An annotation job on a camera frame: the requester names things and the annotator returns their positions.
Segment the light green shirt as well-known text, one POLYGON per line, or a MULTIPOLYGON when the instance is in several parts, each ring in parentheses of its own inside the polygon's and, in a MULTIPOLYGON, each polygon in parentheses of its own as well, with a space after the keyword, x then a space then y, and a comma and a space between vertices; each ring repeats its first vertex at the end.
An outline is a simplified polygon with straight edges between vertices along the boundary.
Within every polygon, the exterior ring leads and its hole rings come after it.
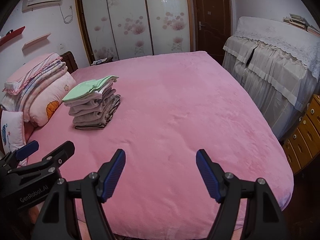
POLYGON ((93 95, 95 92, 99 92, 106 85, 116 82, 118 78, 118 76, 109 75, 99 80, 88 80, 79 83, 68 92, 68 94, 62 99, 62 102, 71 102, 84 98, 88 95, 93 95))

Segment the stack of folded clothes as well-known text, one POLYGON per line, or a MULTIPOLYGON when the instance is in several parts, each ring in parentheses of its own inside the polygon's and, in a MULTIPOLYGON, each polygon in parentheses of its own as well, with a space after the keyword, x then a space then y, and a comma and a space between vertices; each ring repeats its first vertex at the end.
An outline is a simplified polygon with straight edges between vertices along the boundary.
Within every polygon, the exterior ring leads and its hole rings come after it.
POLYGON ((120 95, 113 88, 114 83, 106 85, 93 95, 63 102, 69 108, 68 115, 73 118, 72 123, 75 129, 84 131, 103 129, 112 120, 120 105, 120 95))

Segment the small pink embroidered pillow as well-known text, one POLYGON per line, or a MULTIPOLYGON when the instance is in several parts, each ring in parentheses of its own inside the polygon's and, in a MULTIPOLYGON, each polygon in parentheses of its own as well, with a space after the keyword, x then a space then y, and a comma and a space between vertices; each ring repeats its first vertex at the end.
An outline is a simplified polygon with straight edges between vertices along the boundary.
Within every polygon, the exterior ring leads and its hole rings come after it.
POLYGON ((2 112, 1 136, 5 154, 14 152, 26 144, 22 112, 2 112))

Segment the pink cartoon comforter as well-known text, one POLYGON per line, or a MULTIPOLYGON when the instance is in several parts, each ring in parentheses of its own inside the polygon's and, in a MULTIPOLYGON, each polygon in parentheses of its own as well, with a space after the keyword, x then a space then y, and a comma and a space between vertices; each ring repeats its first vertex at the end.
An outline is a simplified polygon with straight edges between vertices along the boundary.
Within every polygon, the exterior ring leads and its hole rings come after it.
POLYGON ((41 82, 27 97, 23 107, 24 122, 44 126, 60 106, 62 99, 75 87, 76 81, 65 72, 51 84, 48 79, 41 82))

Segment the folded pink striped quilt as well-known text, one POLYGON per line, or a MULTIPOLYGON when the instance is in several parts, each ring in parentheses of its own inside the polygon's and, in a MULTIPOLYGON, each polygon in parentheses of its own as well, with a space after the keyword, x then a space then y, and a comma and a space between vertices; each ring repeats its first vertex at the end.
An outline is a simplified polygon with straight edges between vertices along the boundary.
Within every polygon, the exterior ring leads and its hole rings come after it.
POLYGON ((4 83, 1 108, 21 112, 33 90, 43 90, 67 72, 66 63, 57 53, 38 56, 24 64, 4 83))

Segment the wooden drawer cabinet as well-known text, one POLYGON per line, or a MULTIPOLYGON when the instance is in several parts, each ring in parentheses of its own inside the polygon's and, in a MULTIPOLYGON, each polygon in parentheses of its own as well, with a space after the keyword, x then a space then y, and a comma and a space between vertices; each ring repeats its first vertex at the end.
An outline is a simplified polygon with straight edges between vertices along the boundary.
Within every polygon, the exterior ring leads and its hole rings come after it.
POLYGON ((319 95, 313 95, 306 113, 283 144, 293 174, 298 174, 319 155, 320 147, 319 95))

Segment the dark wooden headboard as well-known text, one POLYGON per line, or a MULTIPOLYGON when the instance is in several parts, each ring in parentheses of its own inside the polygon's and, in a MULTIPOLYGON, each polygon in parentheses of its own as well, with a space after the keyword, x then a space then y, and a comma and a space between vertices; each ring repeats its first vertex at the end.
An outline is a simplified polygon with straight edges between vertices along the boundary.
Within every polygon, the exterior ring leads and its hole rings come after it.
POLYGON ((78 70, 78 65, 77 65, 75 58, 74 58, 74 55, 71 51, 67 51, 60 56, 62 57, 61 61, 66 63, 66 66, 68 68, 67 71, 70 74, 72 74, 73 72, 78 70))

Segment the dark nightstand with items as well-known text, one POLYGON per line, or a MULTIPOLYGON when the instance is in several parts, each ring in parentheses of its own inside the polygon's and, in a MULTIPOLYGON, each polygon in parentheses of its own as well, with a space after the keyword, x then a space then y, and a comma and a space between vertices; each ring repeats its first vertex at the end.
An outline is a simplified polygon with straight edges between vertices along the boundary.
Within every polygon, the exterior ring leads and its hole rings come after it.
POLYGON ((92 66, 97 66, 97 65, 100 65, 100 64, 110 63, 112 61, 113 61, 113 57, 107 57, 107 58, 104 58, 104 59, 99 59, 97 61, 94 61, 91 65, 92 66))

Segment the pink fleece bed blanket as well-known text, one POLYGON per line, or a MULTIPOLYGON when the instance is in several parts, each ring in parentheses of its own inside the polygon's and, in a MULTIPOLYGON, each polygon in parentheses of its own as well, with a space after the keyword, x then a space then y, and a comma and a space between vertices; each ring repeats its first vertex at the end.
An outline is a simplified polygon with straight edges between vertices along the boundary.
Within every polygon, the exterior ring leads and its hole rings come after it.
POLYGON ((279 206, 289 204, 293 173, 267 121, 234 77, 203 51, 163 54, 81 68, 76 82, 118 76, 120 106, 103 129, 79 131, 61 105, 31 140, 29 163, 69 140, 75 153, 60 168, 82 179, 117 149, 126 164, 103 205, 115 234, 140 239, 202 239, 219 209, 196 166, 204 149, 238 178, 264 178, 279 206))

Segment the beige lace covered furniture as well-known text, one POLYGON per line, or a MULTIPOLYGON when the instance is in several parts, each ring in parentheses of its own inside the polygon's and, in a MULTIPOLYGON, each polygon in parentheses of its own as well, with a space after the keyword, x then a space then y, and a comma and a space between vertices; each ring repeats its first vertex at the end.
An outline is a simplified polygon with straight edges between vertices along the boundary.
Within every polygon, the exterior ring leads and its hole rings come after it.
POLYGON ((223 68, 282 138, 319 90, 319 37, 286 23, 242 16, 223 49, 223 68))

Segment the floral sliding wardrobe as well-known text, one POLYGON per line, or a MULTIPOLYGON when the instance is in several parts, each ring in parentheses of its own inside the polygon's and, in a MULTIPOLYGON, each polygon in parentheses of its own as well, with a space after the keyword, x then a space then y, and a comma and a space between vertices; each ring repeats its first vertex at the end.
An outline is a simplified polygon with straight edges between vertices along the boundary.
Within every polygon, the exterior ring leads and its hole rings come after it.
POLYGON ((190 0, 75 0, 89 63, 193 49, 190 0))

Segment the stack of books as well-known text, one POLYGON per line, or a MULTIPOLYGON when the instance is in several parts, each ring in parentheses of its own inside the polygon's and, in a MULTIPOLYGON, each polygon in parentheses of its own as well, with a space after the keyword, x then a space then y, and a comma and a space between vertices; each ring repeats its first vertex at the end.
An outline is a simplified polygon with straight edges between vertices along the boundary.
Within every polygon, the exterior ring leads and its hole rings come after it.
POLYGON ((308 21, 300 15, 290 14, 289 17, 283 18, 283 22, 288 23, 290 25, 294 25, 294 26, 296 26, 300 29, 303 29, 309 33, 312 33, 314 35, 319 36, 319 30, 317 30, 312 25, 310 25, 308 23, 308 21))

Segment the dark brown wooden door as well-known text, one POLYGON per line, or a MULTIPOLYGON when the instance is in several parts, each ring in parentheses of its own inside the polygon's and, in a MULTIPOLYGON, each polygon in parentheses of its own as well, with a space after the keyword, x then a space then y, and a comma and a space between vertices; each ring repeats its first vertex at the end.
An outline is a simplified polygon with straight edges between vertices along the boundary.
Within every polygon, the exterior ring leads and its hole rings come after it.
POLYGON ((230 0, 193 0, 195 48, 222 64, 223 46, 232 32, 230 0))

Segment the pink wall shelf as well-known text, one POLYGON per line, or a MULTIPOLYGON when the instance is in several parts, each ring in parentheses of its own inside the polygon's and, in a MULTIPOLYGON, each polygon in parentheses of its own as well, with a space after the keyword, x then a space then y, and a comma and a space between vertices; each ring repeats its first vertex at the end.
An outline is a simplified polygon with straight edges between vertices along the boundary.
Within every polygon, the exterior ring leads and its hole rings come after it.
POLYGON ((27 48, 29 48, 29 47, 41 42, 41 41, 47 39, 50 35, 51 35, 51 33, 47 33, 47 34, 39 36, 39 37, 37 37, 37 38, 35 38, 35 39, 31 40, 31 41, 26 42, 23 45, 22 50, 25 50, 25 49, 27 49, 27 48))

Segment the red wall shelf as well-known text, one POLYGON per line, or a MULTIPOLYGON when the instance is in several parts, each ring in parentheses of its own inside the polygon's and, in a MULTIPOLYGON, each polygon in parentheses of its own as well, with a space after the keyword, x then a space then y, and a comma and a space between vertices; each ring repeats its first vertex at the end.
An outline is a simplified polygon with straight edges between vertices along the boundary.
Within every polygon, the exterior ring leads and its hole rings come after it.
POLYGON ((24 29, 25 29, 25 26, 20 27, 14 31, 11 31, 10 33, 5 35, 4 37, 2 37, 0 40, 0 46, 6 44, 8 41, 12 40, 13 38, 17 37, 18 35, 21 35, 21 33, 23 33, 24 29))

